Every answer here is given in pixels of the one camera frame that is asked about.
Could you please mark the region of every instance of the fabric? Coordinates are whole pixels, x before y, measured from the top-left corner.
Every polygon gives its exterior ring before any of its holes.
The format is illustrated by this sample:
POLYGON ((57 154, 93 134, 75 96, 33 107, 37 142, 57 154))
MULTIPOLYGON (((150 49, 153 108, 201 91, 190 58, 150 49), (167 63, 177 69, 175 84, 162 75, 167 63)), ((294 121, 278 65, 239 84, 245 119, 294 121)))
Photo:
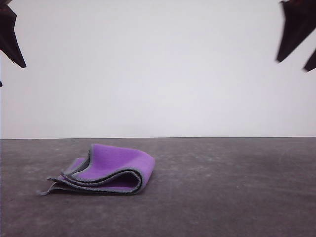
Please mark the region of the fabric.
MULTIPOLYGON (((316 1, 281 1, 284 12, 284 29, 277 61, 286 59, 316 28, 316 1)), ((310 71, 316 68, 313 56, 304 67, 310 71)))
POLYGON ((16 14, 8 7, 9 0, 0 0, 0 49, 17 65, 25 68, 15 32, 16 14))
POLYGON ((146 186, 155 166, 147 153, 130 148, 91 145, 87 158, 77 158, 57 178, 48 178, 53 190, 92 194, 132 195, 146 186))

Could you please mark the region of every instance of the folded towel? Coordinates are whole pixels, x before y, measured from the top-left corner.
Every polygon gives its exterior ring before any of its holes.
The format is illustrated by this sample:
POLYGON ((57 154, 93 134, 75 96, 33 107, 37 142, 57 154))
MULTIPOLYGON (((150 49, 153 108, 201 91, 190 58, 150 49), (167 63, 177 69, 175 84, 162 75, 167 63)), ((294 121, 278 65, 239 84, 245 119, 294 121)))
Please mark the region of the folded towel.
POLYGON ((130 148, 91 145, 87 158, 77 158, 57 178, 48 178, 53 190, 93 194, 133 195, 147 184, 155 159, 143 151, 130 148))

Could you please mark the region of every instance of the towel fold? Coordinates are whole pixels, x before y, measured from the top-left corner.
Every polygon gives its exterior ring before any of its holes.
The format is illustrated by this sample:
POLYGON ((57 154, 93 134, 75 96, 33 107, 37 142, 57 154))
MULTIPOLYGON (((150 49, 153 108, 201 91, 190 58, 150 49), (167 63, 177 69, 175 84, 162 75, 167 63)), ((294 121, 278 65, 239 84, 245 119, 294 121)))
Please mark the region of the towel fold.
POLYGON ((155 159, 130 148, 92 144, 87 158, 77 158, 57 178, 48 178, 54 190, 93 194, 133 195, 147 184, 155 159))

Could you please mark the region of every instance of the white wall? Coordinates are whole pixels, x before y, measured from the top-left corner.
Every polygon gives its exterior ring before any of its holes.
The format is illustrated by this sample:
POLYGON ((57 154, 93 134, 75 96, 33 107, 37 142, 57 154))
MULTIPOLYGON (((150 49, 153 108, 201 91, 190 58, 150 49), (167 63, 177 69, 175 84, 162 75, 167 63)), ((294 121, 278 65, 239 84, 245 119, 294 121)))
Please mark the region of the white wall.
POLYGON ((275 62, 278 1, 14 0, 8 138, 316 136, 310 36, 275 62))

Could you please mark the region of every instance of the floor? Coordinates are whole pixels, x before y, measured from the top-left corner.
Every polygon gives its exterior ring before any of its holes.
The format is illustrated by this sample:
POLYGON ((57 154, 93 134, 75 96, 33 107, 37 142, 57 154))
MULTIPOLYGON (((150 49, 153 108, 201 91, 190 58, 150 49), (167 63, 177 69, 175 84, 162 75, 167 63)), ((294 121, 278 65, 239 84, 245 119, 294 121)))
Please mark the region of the floor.
POLYGON ((2 237, 314 237, 316 138, 1 141, 2 237), (135 196, 37 196, 91 143, 156 158, 135 196))

